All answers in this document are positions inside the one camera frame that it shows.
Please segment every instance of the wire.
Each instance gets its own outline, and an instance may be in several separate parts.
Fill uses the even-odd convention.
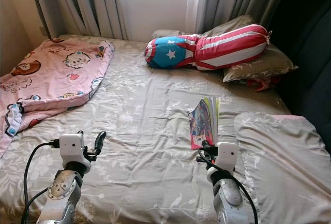
[[[25,171],[24,171],[24,179],[23,179],[23,188],[24,188],[24,199],[25,199],[25,207],[28,206],[29,204],[29,198],[28,198],[28,194],[27,194],[27,184],[26,184],[26,178],[27,178],[27,172],[29,170],[29,166],[30,166],[30,163],[31,163],[31,160],[34,156],[34,154],[36,153],[37,149],[44,146],[44,145],[52,145],[53,142],[48,142],[48,143],[42,143],[40,145],[37,145],[36,148],[34,148],[34,150],[32,151],[31,155],[30,155],[30,158],[29,160],[27,161],[26,163],[26,167],[25,167]],[[27,207],[27,210],[26,210],[26,219],[24,221],[23,219],[23,216],[22,216],[22,219],[21,219],[21,224],[27,224],[28,222],[28,215],[29,215],[29,209]]]
[[[201,158],[202,158],[202,159],[203,159],[208,165],[214,167],[215,169],[217,169],[217,170],[219,170],[219,171],[221,171],[221,172],[226,172],[226,173],[230,176],[230,178],[231,178],[232,180],[234,180],[234,181],[236,182],[236,184],[237,184],[237,185],[243,190],[243,192],[245,193],[246,197],[248,198],[248,201],[249,201],[250,205],[252,206],[253,213],[254,213],[254,223],[255,223],[255,224],[259,224],[259,223],[258,223],[258,214],[257,214],[257,210],[256,210],[256,208],[255,208],[255,206],[254,206],[253,200],[251,199],[249,193],[248,193],[247,190],[244,188],[244,186],[241,184],[241,182],[239,182],[239,181],[238,181],[233,175],[231,175],[229,172],[223,170],[222,168],[220,168],[220,167],[214,165],[213,163],[211,163],[210,161],[208,161],[208,160],[206,159],[206,157],[203,156],[203,154],[202,154],[202,152],[200,151],[200,149],[198,149],[198,153],[199,153],[200,157],[201,157]]]
[[[41,192],[39,192],[38,194],[36,194],[34,197],[31,198],[31,200],[29,201],[29,203],[27,204],[27,206],[25,206],[25,209],[24,209],[24,211],[23,211],[23,215],[22,215],[22,218],[21,218],[21,223],[22,223],[22,222],[24,223],[24,222],[27,221],[27,216],[28,216],[29,207],[30,207],[30,205],[33,203],[33,201],[34,201],[38,196],[40,196],[41,194],[45,193],[47,190],[48,190],[48,188],[43,189]]]

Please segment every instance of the bedspread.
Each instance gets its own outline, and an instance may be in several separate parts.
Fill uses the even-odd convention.
[[[14,135],[86,103],[113,56],[112,44],[46,40],[0,78],[0,157]]]
[[[101,40],[74,37],[93,44]],[[221,71],[150,68],[143,58],[146,43],[109,41],[114,58],[91,100],[23,130],[0,159],[1,223],[19,222],[22,178],[32,149],[78,130],[89,147],[99,132],[105,130],[107,137],[83,178],[76,223],[217,223],[213,186],[191,150],[188,111],[204,96],[220,97],[218,137],[228,142],[237,142],[233,119],[238,113],[289,114],[272,89],[256,93],[223,83]],[[30,197],[48,187],[60,169],[59,150],[39,149],[28,174]],[[245,184],[241,156],[234,175]],[[32,204],[31,220],[45,202],[41,196]]]

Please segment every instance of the bolster pillow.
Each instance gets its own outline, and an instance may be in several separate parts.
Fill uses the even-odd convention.
[[[193,34],[156,38],[148,43],[144,56],[156,68],[193,65],[199,70],[215,70],[258,58],[268,44],[269,33],[253,24],[214,37]]]

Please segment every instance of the white star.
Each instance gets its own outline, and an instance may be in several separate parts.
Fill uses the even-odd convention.
[[[169,59],[172,59],[172,58],[176,57],[175,52],[173,52],[171,50],[169,50],[169,53],[167,54],[167,56],[169,57]]]

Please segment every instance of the dark fabric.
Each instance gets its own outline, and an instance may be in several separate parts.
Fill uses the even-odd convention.
[[[299,67],[278,91],[293,114],[315,125],[331,154],[331,0],[282,0],[269,29]]]

